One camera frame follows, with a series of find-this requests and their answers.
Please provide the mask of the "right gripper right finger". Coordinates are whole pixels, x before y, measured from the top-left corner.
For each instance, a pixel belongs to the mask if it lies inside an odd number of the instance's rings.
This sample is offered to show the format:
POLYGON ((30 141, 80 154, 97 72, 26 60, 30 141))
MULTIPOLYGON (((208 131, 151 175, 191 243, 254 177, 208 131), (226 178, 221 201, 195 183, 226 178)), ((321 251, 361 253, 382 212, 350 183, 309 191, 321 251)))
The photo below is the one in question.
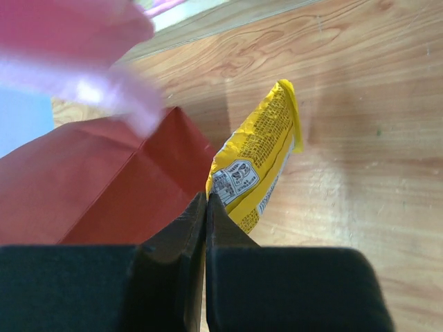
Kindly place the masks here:
POLYGON ((211 194, 206 213, 211 331, 393 331, 374 269, 358 250, 262 247, 211 194))

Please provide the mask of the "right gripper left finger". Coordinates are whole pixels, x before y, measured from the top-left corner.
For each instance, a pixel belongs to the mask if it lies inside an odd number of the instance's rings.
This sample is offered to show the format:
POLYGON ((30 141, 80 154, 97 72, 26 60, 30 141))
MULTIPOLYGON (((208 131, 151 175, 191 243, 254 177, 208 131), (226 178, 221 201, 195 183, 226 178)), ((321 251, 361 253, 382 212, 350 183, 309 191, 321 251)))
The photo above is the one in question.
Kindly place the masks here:
POLYGON ((140 245, 1 247, 2 331, 198 331, 206 197, 140 245))

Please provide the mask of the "brown red paper bag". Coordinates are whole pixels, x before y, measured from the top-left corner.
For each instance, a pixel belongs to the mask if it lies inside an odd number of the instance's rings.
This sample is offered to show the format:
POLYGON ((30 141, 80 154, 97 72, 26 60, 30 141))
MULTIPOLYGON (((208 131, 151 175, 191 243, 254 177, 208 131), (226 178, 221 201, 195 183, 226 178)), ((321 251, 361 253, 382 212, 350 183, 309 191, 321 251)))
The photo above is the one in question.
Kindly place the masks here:
POLYGON ((147 139, 71 122, 1 159, 1 243, 141 243, 204 191, 215 150, 180 109, 147 139))

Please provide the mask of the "yellow M&M's packet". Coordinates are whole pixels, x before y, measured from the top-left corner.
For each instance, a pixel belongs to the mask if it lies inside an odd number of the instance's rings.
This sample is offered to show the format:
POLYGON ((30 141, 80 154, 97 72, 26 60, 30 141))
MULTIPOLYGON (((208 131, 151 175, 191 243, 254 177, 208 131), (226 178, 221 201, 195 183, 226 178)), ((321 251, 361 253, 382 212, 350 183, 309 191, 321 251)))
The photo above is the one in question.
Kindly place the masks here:
POLYGON ((293 84, 279 80, 215 154, 206 193, 246 233, 258 223, 292 153, 304 149, 293 84))

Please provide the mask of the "pink shirt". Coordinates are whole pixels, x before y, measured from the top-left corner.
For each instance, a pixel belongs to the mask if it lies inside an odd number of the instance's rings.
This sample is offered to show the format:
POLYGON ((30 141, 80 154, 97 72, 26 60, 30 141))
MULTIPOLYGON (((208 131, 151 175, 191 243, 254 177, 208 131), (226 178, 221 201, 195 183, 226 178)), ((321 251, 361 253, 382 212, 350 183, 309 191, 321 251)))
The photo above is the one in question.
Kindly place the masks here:
POLYGON ((151 136, 159 92, 116 62, 154 36, 152 19, 176 1, 2 1, 1 83, 88 104, 151 136))

